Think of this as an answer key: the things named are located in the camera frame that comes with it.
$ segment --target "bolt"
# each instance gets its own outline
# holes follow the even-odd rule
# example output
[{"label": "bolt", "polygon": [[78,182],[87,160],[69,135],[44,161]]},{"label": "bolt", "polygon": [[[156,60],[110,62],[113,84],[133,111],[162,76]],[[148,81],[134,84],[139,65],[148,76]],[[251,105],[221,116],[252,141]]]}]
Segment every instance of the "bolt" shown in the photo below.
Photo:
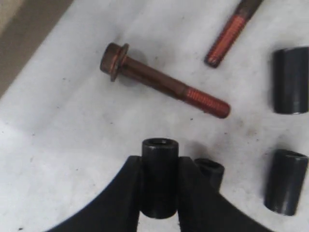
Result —
[{"label": "bolt", "polygon": [[204,62],[213,68],[217,68],[224,59],[236,39],[241,34],[249,20],[255,14],[263,0],[243,0],[238,5]]},{"label": "bolt", "polygon": [[114,43],[109,44],[106,48],[100,69],[111,76],[111,81],[115,81],[117,75],[121,73],[162,93],[195,106],[205,113],[219,118],[226,118],[229,115],[230,106],[224,101],[130,58],[126,55],[128,48],[128,44],[121,47]]}]

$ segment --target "white surface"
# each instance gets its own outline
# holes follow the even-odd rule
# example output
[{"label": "white surface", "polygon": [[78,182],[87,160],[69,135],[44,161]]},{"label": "white surface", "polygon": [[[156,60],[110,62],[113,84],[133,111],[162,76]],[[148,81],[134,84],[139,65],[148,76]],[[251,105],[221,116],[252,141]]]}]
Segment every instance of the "white surface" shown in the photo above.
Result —
[{"label": "white surface", "polygon": [[[309,183],[296,217],[263,206],[271,152],[309,154],[309,114],[270,105],[271,52],[308,45],[307,0],[267,0],[220,68],[202,60],[239,0],[76,0],[0,100],[0,231],[41,232],[99,194],[149,137],[170,137],[181,155],[226,167],[222,194],[278,232],[307,232]],[[98,66],[110,42],[226,100],[226,120],[141,84],[111,83]],[[177,217],[141,215],[139,231],[179,231]]]}]

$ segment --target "threaded end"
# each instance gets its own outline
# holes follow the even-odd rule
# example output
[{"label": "threaded end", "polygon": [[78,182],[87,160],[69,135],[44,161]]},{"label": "threaded end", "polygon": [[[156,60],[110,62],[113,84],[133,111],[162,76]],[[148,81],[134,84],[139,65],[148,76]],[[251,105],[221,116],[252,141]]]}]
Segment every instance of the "threaded end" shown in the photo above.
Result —
[{"label": "threaded end", "polygon": [[230,114],[230,106],[226,102],[195,88],[188,89],[185,101],[218,118],[226,118]]},{"label": "threaded end", "polygon": [[224,59],[229,49],[247,24],[247,20],[240,16],[234,15],[226,24],[217,41],[211,48],[205,58],[205,63],[217,68]]}]

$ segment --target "black cylindrical spacer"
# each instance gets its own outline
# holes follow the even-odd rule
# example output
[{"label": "black cylindrical spacer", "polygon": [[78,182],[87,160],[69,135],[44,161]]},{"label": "black cylindrical spacer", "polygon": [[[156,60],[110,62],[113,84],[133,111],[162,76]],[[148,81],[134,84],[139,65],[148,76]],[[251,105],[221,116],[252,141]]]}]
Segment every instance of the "black cylindrical spacer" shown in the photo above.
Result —
[{"label": "black cylindrical spacer", "polygon": [[307,156],[277,150],[270,169],[265,206],[279,214],[295,215],[307,167]]},{"label": "black cylindrical spacer", "polygon": [[171,139],[142,143],[141,211],[150,218],[169,218],[177,211],[178,152],[178,143]]},{"label": "black cylindrical spacer", "polygon": [[278,50],[273,54],[273,101],[278,114],[309,111],[309,48]]},{"label": "black cylindrical spacer", "polygon": [[210,159],[196,159],[194,163],[207,178],[210,185],[217,191],[220,190],[225,168]]}]

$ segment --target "bolt head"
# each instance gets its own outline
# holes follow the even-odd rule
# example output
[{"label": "bolt head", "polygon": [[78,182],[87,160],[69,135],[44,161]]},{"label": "bolt head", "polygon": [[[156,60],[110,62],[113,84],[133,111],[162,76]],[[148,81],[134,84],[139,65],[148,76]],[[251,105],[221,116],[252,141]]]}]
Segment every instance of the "bolt head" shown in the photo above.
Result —
[{"label": "bolt head", "polygon": [[128,48],[128,44],[121,47],[115,43],[110,43],[107,46],[101,60],[100,69],[102,72],[111,76],[111,81],[115,81]]}]

